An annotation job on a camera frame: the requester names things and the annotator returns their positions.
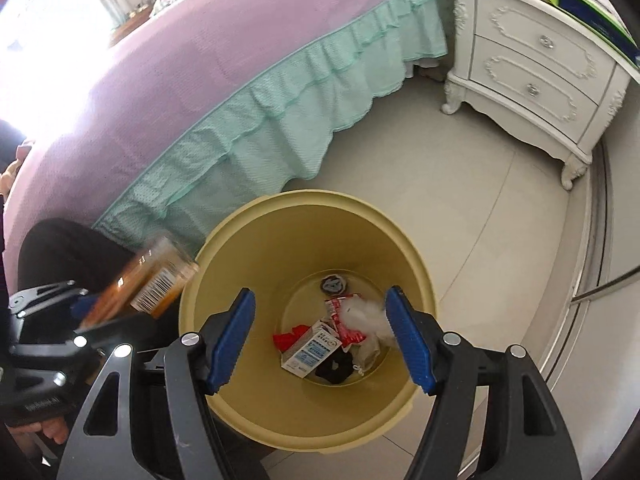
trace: orange bottle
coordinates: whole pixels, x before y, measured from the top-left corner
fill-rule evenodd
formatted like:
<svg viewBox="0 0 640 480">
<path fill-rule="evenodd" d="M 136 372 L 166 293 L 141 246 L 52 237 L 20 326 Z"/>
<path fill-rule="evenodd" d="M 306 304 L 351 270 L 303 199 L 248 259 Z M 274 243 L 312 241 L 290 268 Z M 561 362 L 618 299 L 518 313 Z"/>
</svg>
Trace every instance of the orange bottle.
<svg viewBox="0 0 640 480">
<path fill-rule="evenodd" d="M 135 312 L 146 312 L 157 319 L 197 271 L 198 264 L 177 244 L 165 235 L 158 237 L 100 295 L 80 327 Z"/>
</svg>

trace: red wrapper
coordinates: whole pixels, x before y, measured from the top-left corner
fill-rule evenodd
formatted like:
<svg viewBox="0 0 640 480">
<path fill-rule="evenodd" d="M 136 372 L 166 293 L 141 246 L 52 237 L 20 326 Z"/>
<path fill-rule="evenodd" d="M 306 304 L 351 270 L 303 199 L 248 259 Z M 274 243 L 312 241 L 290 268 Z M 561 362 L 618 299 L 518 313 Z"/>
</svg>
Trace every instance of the red wrapper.
<svg viewBox="0 0 640 480">
<path fill-rule="evenodd" d="M 361 297 L 359 294 L 347 294 L 346 296 L 341 296 L 340 298 L 331 298 L 330 300 L 326 300 L 324 305 L 326 306 L 326 310 L 331 317 L 331 320 L 334 322 L 335 331 L 338 333 L 338 337 L 342 342 L 342 347 L 347 348 L 347 346 L 351 344 L 362 343 L 367 336 L 365 336 L 362 332 L 357 330 L 350 330 L 345 327 L 340 321 L 340 309 L 342 307 L 342 301 L 347 298 L 352 298 L 353 296 Z"/>
</svg>

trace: purple bedspread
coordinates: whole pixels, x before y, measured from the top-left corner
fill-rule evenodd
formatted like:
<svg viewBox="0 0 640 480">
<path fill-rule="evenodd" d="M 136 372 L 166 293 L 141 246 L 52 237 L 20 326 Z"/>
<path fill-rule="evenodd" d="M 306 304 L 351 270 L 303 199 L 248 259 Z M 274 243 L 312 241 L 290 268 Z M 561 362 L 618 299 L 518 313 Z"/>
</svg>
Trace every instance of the purple bedspread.
<svg viewBox="0 0 640 480">
<path fill-rule="evenodd" d="M 36 222 L 91 226 L 191 125 L 245 83 L 383 0 L 181 0 L 112 49 L 73 131 L 36 145 L 4 213 L 9 290 Z"/>
</svg>

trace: ruffled bed skirt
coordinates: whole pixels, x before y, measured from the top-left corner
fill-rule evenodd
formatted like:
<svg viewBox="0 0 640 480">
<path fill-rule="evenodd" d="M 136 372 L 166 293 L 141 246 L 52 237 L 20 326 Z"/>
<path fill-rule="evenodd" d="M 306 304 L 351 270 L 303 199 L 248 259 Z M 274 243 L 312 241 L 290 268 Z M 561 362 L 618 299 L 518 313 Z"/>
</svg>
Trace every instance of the ruffled bed skirt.
<svg viewBox="0 0 640 480">
<path fill-rule="evenodd" d="M 333 133 L 447 53 L 438 0 L 386 0 L 256 76 L 177 139 L 94 224 L 130 248 L 168 229 L 195 252 L 238 207 L 318 174 Z"/>
</svg>

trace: barcode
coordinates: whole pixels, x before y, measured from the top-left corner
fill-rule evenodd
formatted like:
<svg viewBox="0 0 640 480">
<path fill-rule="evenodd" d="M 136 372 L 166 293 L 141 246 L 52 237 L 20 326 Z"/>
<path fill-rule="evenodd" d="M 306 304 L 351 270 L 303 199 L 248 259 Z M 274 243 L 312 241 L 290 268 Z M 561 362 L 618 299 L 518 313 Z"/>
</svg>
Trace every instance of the barcode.
<svg viewBox="0 0 640 480">
<path fill-rule="evenodd" d="M 169 269 L 161 269 L 133 298 L 131 306 L 140 312 L 151 314 L 174 286 L 174 283 L 175 275 Z"/>
<path fill-rule="evenodd" d="M 296 359 L 298 359 L 298 361 L 300 361 L 303 365 L 308 366 L 309 368 L 316 366 L 316 364 L 320 360 L 320 359 L 316 359 L 315 357 L 313 357 L 311 354 L 308 354 L 304 350 L 301 350 L 296 354 Z"/>
<path fill-rule="evenodd" d="M 309 341 L 305 346 L 305 350 L 312 355 L 315 355 L 318 359 L 322 359 L 329 351 L 316 341 Z"/>
</svg>

